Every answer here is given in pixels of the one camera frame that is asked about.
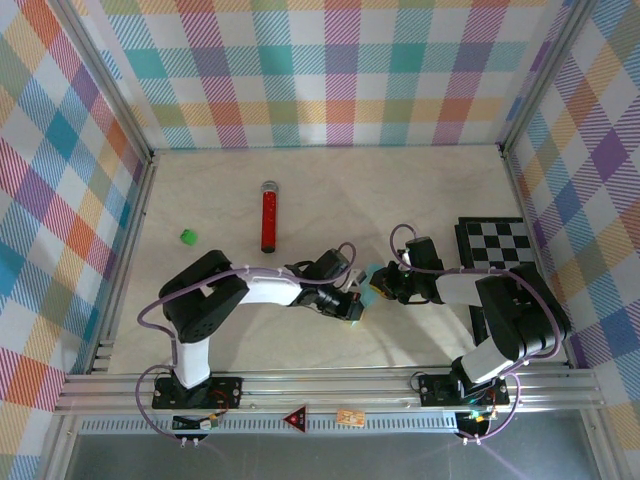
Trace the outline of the black white chessboard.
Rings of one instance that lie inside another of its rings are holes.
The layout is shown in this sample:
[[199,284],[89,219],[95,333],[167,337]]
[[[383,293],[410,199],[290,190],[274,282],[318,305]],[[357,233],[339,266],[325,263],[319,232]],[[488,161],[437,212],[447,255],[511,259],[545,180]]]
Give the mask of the black white chessboard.
[[454,232],[466,269],[509,269],[534,261],[522,218],[460,217]]

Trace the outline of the aluminium front rail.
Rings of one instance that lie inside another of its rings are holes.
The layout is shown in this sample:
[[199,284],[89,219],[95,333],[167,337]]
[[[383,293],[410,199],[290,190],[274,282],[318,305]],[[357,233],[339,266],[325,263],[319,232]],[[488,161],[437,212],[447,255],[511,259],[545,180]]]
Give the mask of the aluminium front rail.
[[[417,368],[336,368],[216,372],[240,377],[237,413],[288,413],[306,405],[313,413],[351,409],[366,413],[421,409]],[[526,412],[597,409],[603,392],[590,370],[562,363],[531,364],[518,372],[519,407]],[[133,414],[138,411],[137,374],[71,375],[54,412],[63,414]]]

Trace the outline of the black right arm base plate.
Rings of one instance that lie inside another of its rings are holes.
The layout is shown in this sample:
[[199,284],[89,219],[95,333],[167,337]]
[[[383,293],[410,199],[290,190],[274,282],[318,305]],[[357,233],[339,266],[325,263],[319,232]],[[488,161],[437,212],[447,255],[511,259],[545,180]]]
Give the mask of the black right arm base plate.
[[422,407],[506,406],[510,403],[506,382],[495,378],[465,387],[451,375],[419,375]]

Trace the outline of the aluminium frame post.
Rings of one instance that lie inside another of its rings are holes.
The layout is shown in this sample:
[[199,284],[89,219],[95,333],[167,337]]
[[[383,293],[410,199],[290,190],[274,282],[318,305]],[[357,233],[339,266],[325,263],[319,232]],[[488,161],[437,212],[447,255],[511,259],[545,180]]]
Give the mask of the aluminium frame post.
[[509,88],[496,144],[505,155],[530,123],[599,0],[549,0]]
[[85,28],[81,17],[71,0],[46,0],[62,28],[68,34],[78,51],[86,69],[94,79],[98,89],[104,95],[114,112],[121,128],[130,140],[136,152],[147,162],[153,162],[154,152],[136,121],[133,111],[126,103],[119,87],[111,75],[99,50]]

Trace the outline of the red glitter tube silver cap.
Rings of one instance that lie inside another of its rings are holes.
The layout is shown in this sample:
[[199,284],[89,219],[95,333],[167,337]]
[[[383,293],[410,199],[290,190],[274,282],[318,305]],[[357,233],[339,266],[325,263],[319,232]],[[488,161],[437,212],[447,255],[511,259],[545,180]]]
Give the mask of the red glitter tube silver cap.
[[274,253],[276,250],[277,233],[277,205],[279,187],[273,180],[265,181],[261,186],[262,193],[262,224],[261,251]]

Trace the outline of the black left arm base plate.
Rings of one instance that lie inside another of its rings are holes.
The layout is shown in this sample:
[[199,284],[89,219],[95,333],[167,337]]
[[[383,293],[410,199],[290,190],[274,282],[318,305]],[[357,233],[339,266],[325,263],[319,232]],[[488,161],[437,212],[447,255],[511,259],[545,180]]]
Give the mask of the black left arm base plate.
[[242,396],[241,377],[209,377],[187,389],[175,376],[154,383],[152,408],[155,410],[233,410]]

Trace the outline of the light blue paper sheet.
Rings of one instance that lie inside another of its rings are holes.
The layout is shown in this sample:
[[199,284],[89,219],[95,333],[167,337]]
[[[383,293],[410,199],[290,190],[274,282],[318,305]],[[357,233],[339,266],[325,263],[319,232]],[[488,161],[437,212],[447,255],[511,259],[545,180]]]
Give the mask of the light blue paper sheet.
[[357,287],[357,290],[359,291],[360,295],[361,295],[361,302],[363,304],[363,314],[360,320],[364,320],[365,319],[365,315],[366,312],[370,309],[370,307],[376,302],[376,300],[380,297],[380,295],[378,295],[375,291],[373,291],[370,287],[370,279],[371,279],[371,275],[378,271],[381,270],[383,268],[382,264],[370,264],[368,265],[364,271],[367,274],[367,278],[366,280],[359,286]]

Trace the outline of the aluminium side rail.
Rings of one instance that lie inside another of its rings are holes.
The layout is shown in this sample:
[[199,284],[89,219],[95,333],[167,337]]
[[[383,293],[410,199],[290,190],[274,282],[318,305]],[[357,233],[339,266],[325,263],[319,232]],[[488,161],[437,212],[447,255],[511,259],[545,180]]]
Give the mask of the aluminium side rail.
[[143,229],[149,200],[157,173],[159,155],[150,153],[145,161],[139,188],[131,214],[126,224],[122,251],[116,257],[114,277],[107,290],[108,295],[101,304],[100,316],[88,344],[87,355],[81,364],[80,373],[107,373],[117,337],[122,310],[126,298],[131,269]]
[[[549,289],[551,290],[551,293],[556,293],[554,291],[554,288],[551,284],[551,280],[550,277],[548,275],[548,272],[543,264],[543,258],[539,249],[539,246],[537,244],[537,239],[535,237],[535,232],[534,232],[534,228],[533,228],[533,223],[529,217],[527,208],[526,208],[526,202],[525,202],[525,198],[521,192],[521,189],[519,187],[516,175],[514,173],[514,170],[511,166],[511,164],[509,163],[509,157],[507,153],[504,153],[503,149],[501,148],[500,145],[497,145],[497,151],[499,153],[500,159],[502,161],[502,164],[504,166],[505,172],[506,172],[506,176],[507,179],[509,181],[510,187],[513,191],[513,195],[515,197],[515,202],[517,204],[518,210],[520,212],[520,216],[523,218],[526,230],[527,230],[527,235],[529,236],[530,242],[531,242],[531,249],[533,252],[533,258],[534,258],[534,262],[536,264],[536,267],[540,273],[540,275],[542,276],[543,280],[546,282],[547,286],[549,287]],[[566,364],[569,366],[569,368],[576,368],[576,359],[575,359],[575,355],[572,351],[572,347],[571,344],[569,342],[570,337],[569,337],[569,333],[567,333],[567,336],[565,338],[565,340],[562,342],[562,351],[563,351],[563,355],[565,357],[565,362]]]

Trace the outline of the red triangle warning sticker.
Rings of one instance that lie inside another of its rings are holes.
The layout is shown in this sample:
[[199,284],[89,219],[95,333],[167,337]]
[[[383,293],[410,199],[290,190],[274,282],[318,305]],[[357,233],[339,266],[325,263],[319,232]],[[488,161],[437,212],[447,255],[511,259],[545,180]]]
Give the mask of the red triangle warning sticker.
[[283,417],[283,421],[301,433],[307,432],[307,406],[302,405]]

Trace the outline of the small controller board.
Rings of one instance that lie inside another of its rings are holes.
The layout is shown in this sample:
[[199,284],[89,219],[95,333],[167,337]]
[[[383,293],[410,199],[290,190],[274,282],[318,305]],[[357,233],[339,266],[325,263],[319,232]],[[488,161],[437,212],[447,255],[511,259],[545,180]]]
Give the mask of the small controller board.
[[205,417],[174,415],[172,417],[172,429],[211,431],[219,426],[219,420],[220,418],[217,414],[211,414]]
[[490,415],[477,411],[457,412],[456,422],[460,438],[482,437],[491,428]]

